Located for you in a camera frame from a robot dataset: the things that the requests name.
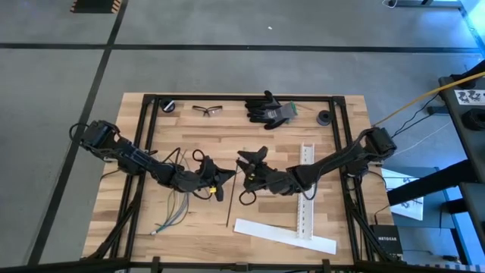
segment black floor stripe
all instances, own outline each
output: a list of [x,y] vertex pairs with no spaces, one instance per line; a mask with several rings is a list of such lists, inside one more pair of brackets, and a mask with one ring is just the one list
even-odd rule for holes
[[106,44],[3,42],[0,49],[106,49]]
[[[108,44],[105,46],[105,51],[103,52],[103,56],[101,57],[101,61],[99,62],[98,70],[96,71],[96,75],[92,82],[91,89],[89,90],[89,94],[84,104],[83,111],[81,112],[81,116],[79,119],[80,123],[88,122],[89,115],[91,114],[92,107],[94,106],[94,102],[99,91],[99,86],[101,85],[103,75],[105,74],[106,66],[108,64],[109,56],[111,54],[111,47],[116,40],[118,31],[120,30],[120,25],[123,21],[127,5],[128,0],[123,0],[120,11],[118,12],[116,21],[114,22],[114,26],[111,30]],[[77,128],[78,129],[74,134],[74,141],[78,140],[83,132],[80,127]],[[54,188],[54,193],[52,194],[51,201],[48,204],[47,212],[45,213],[44,219],[42,221],[42,225],[37,235],[36,242],[33,245],[28,265],[37,265],[42,258],[42,252],[45,248],[45,244],[47,243],[47,239],[49,238],[52,225],[54,224],[55,216],[59,209],[59,205],[61,204],[62,195],[64,194],[70,172],[74,166],[74,161],[76,160],[76,154],[78,149],[78,145],[70,145],[67,151],[67,156],[61,169],[61,174],[59,175],[58,182]]]
[[475,42],[477,43],[477,46],[478,46],[478,49],[480,50],[480,53],[485,58],[485,43],[483,43],[483,40],[480,37],[480,34],[477,32],[477,29],[475,28],[473,22],[471,21],[470,17],[468,16],[468,12],[466,11],[463,4],[462,4],[462,7],[459,10],[460,10],[460,13],[462,14],[463,20],[467,24],[468,30],[470,30],[471,36],[473,37],[473,39],[475,39]]
[[208,51],[282,51],[282,52],[376,52],[376,53],[472,53],[478,48],[318,46],[318,45],[138,45],[116,44],[114,50],[208,50]]

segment floor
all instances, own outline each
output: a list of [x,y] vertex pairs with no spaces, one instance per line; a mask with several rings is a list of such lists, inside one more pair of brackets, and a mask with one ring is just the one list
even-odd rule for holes
[[[1,1],[0,126],[4,130],[0,148],[6,156],[0,158],[4,175],[0,182],[0,267],[28,260],[69,149],[69,126],[81,113],[89,114],[90,120],[114,121],[125,92],[259,93],[269,89],[273,93],[364,94],[371,122],[376,122],[436,88],[438,77],[464,72],[482,59],[478,52],[459,53],[477,44],[457,10],[389,9],[380,2],[130,1],[116,44],[356,48],[354,52],[305,52],[301,47],[292,51],[114,48],[104,52],[81,45],[77,49],[9,49],[7,43],[105,44],[117,15],[72,14],[72,3],[66,0]],[[478,1],[464,5],[484,37],[485,21],[478,20],[476,11],[485,5]],[[369,52],[363,47],[386,47],[381,50],[388,52]],[[445,53],[389,50],[408,47],[444,48]],[[103,70],[99,64],[107,60]],[[88,97],[95,99],[93,105],[85,104]],[[394,132],[423,104],[413,105],[384,126]],[[396,143],[404,150],[448,123],[447,117],[432,117],[397,136]],[[386,163],[444,168],[462,160],[465,155],[453,126],[448,124],[440,132]],[[80,257],[101,174],[102,162],[85,151],[77,153],[41,262]]]

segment yellow cable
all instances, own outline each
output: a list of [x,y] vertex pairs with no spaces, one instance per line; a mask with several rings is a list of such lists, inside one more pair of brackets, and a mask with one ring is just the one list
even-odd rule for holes
[[446,84],[445,86],[441,86],[439,88],[436,88],[436,89],[433,89],[431,90],[430,92],[424,94],[424,95],[421,95],[419,97],[417,97],[416,99],[413,99],[410,103],[408,103],[407,105],[404,105],[402,106],[400,109],[398,109],[397,111],[393,112],[391,115],[388,115],[387,117],[385,117],[384,119],[382,119],[381,121],[375,123],[374,125],[372,125],[372,127],[376,127],[377,125],[383,123],[384,121],[387,121],[388,119],[390,119],[392,116],[394,116],[395,114],[399,113],[400,111],[406,109],[407,107],[415,104],[416,102],[419,102],[420,100],[426,98],[427,96],[430,96],[430,95],[433,95],[433,94],[436,94],[438,93],[439,91],[443,91],[445,89],[448,89],[450,87],[454,87],[454,86],[457,86],[461,83],[464,83],[464,82],[468,82],[469,80],[474,80],[476,78],[479,78],[479,77],[484,77],[485,76],[485,72],[481,72],[479,74],[475,74],[473,76],[469,76],[469,77],[466,77],[465,79],[462,79],[462,80],[457,80],[455,81],[454,83],[449,83],[449,84]]

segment white paper on shelf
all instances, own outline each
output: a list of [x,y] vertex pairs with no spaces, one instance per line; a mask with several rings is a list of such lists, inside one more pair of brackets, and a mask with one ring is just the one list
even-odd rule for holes
[[323,253],[336,254],[336,241],[323,237],[313,236],[311,240],[300,239],[295,231],[284,228],[273,227],[267,224],[259,224],[253,221],[236,219],[234,231],[254,237],[286,243],[292,246],[299,246]]
[[[386,181],[387,191],[396,189],[397,187],[406,185],[409,182],[417,180],[416,177],[412,177],[406,174],[400,174],[395,171],[389,171],[384,168],[382,169],[382,176]],[[419,221],[423,221],[424,198],[420,197],[417,198],[415,201],[411,200],[408,202],[394,205],[391,207],[391,212]]]

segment white paper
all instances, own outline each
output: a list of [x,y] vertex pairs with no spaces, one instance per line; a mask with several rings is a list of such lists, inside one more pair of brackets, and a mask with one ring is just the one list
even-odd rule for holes
[[[386,181],[386,190],[393,190],[402,185],[406,185],[409,182],[417,180],[416,177],[412,177],[406,174],[400,174],[395,171],[389,171],[382,169],[382,176]],[[423,221],[423,202],[424,198],[420,197],[415,200],[403,202],[391,207],[391,212],[397,213],[402,216],[413,218],[419,221]]]
[[485,105],[485,90],[455,90],[460,105]]
[[292,246],[299,246],[323,253],[336,254],[336,241],[322,237],[313,236],[311,240],[299,239],[295,231],[289,231],[280,227],[273,227],[267,224],[259,224],[253,221],[236,219],[234,231],[241,234],[286,243]]

